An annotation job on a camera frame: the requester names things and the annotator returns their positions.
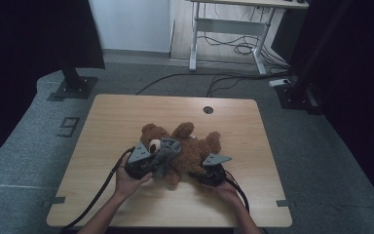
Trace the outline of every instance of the black curtain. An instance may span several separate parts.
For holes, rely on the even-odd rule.
[[[324,35],[342,2],[349,2],[348,8]],[[323,113],[374,186],[374,1],[316,0],[291,64],[299,81],[318,88]]]
[[[0,1],[0,146],[36,95],[39,78],[71,67],[104,68],[85,0]]]

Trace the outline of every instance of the wooden table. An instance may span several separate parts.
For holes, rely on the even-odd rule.
[[[210,106],[213,113],[204,113]],[[47,218],[51,226],[64,226],[90,203],[121,154],[137,145],[145,124],[155,123],[172,132],[180,123],[195,124],[193,135],[221,134],[220,154],[233,157],[223,163],[247,196],[250,213],[259,226],[286,227],[292,222],[262,119],[254,100],[203,97],[143,97],[99,95],[79,137],[57,197]],[[114,179],[84,225],[107,201]],[[111,226],[232,227],[231,211],[217,196],[205,196],[197,182],[185,175],[176,189],[151,179],[118,210]]]
[[[272,22],[273,15],[276,8],[285,9],[308,9],[309,4],[305,1],[304,3],[298,3],[296,0],[284,1],[284,0],[189,0],[196,2],[194,23],[193,23],[193,42],[190,49],[190,71],[196,70],[197,63],[197,33],[203,32],[218,32],[218,33],[230,33],[240,35],[253,35],[260,36],[257,43],[257,47],[253,50],[252,54],[256,61],[257,68],[261,75],[267,74],[263,58],[261,56],[261,50],[266,40],[267,33],[269,32],[270,24]],[[269,17],[264,22],[253,22],[253,21],[241,21],[241,20],[224,20],[224,19],[208,19],[200,18],[199,9],[200,3],[214,3],[214,4],[229,4],[229,5],[246,5],[246,6],[258,6],[268,7],[270,9]]]

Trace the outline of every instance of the human hand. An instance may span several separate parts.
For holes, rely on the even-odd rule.
[[[230,174],[226,174],[226,177],[234,181]],[[240,200],[237,189],[227,181],[223,181],[220,185],[212,187],[212,190],[215,191],[221,197],[221,199],[227,203],[232,203],[237,199]]]
[[[152,173],[145,175],[142,179],[136,179],[130,177],[126,170],[124,169],[124,166],[127,163],[127,160],[129,159],[130,154],[127,154],[124,156],[123,161],[121,162],[121,165],[118,167],[118,170],[115,174],[116,183],[115,183],[115,191],[114,191],[114,197],[120,197],[127,199],[132,195],[136,189],[143,183],[147,182],[151,176]]]

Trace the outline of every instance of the tripod base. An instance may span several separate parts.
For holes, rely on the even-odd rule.
[[[278,93],[281,108],[307,110],[309,114],[315,115],[322,114],[310,89],[300,98],[294,97],[292,86],[276,86],[275,90]]]
[[[66,98],[88,99],[97,81],[96,77],[80,76],[78,88],[72,89],[64,80],[55,93],[50,94],[48,101],[63,101]]]

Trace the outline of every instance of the gray carpet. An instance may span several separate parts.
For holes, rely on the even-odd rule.
[[[106,63],[106,70],[79,69],[81,75],[98,77],[91,96],[62,102],[47,101],[61,83],[61,73],[41,78],[33,103],[0,149],[0,233],[58,232],[46,224],[46,203],[56,195],[96,95],[134,95],[158,78],[186,72],[184,66],[127,63]],[[205,97],[212,78],[172,77],[142,95]],[[349,149],[323,116],[281,109],[268,82],[241,81],[213,94],[251,98],[259,105],[293,218],[292,226],[266,228],[268,233],[374,233],[374,188]],[[56,136],[65,117],[80,118],[72,137]]]

